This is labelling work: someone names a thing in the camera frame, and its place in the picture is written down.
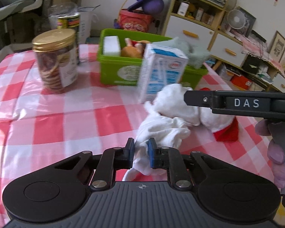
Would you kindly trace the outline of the right hand purple glove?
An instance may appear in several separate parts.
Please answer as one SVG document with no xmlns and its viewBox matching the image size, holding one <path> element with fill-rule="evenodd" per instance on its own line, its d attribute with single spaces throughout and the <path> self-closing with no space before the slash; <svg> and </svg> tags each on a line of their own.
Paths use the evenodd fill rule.
<svg viewBox="0 0 285 228">
<path fill-rule="evenodd" d="M 268 121 L 261 120 L 255 125 L 255 132 L 261 136 L 271 136 L 267 156 L 272 162 L 274 184 L 282 189 L 285 187 L 285 153 L 280 145 L 276 144 L 268 129 Z"/>
</svg>

